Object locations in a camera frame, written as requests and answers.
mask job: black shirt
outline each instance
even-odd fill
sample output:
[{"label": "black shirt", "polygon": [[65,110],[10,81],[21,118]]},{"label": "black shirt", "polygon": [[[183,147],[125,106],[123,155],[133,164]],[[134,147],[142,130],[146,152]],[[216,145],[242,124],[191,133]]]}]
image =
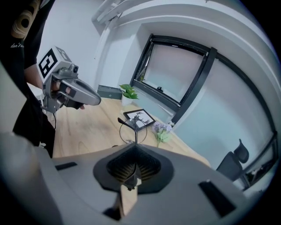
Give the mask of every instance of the black shirt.
[{"label": "black shirt", "polygon": [[1,15],[3,26],[0,60],[16,86],[26,96],[26,103],[13,131],[35,146],[42,140],[46,116],[26,83],[24,69],[37,63],[45,21],[53,3],[54,0],[10,0],[6,1],[8,5],[2,8],[5,13]]}]

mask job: framed drawing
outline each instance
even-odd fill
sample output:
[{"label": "framed drawing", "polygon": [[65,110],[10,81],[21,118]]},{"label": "framed drawing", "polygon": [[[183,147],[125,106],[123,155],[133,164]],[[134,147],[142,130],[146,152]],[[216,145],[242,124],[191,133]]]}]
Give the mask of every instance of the framed drawing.
[{"label": "framed drawing", "polygon": [[134,119],[135,117],[141,121],[136,121],[137,130],[141,130],[149,125],[152,125],[155,120],[144,109],[134,110],[130,112],[124,112],[124,116],[127,119]]}]

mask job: wooden table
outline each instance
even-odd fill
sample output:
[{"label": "wooden table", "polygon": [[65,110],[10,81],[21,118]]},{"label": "wooden table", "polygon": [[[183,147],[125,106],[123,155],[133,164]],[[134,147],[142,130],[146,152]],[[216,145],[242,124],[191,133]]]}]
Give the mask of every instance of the wooden table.
[{"label": "wooden table", "polygon": [[[57,111],[57,128],[54,141],[53,157],[73,156],[101,151],[114,145],[123,145],[117,118],[125,120],[124,112],[140,109],[131,104],[122,106],[120,100],[102,98],[100,105],[86,105],[84,110],[63,107]],[[151,126],[147,128],[145,145],[157,146]],[[188,147],[173,132],[167,143],[160,143],[160,148],[195,158],[210,166],[208,160]]]}]

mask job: office chair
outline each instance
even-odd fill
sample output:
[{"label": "office chair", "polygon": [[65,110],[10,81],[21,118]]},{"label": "office chair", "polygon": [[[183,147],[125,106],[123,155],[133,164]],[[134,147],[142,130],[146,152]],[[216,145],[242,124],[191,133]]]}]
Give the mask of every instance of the office chair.
[{"label": "office chair", "polygon": [[240,144],[239,146],[234,150],[233,152],[229,152],[216,171],[219,171],[223,175],[225,175],[227,178],[229,178],[232,181],[237,180],[240,178],[243,168],[241,163],[246,163],[249,159],[249,152],[246,149],[246,147],[242,144],[241,139],[239,139]]}]

